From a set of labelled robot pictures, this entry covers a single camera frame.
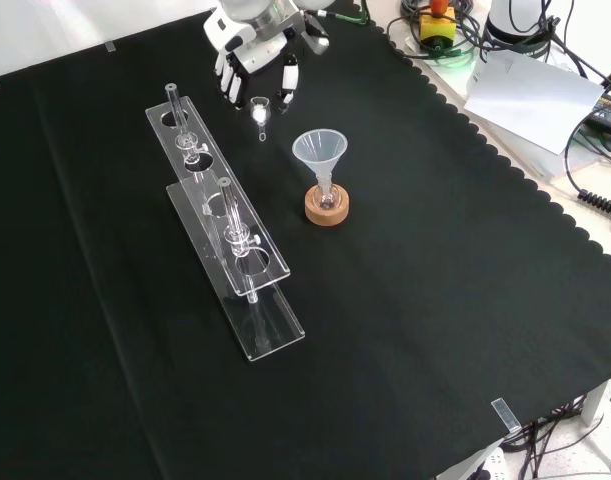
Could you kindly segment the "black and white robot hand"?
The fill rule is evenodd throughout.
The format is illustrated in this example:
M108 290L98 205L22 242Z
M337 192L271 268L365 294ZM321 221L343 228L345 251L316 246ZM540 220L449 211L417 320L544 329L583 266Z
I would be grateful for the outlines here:
M205 21L204 32L217 52L214 73L229 103L240 109L251 77L283 57L279 110L291 105L299 81L298 60L285 51L305 31L303 13L293 1L221 1Z

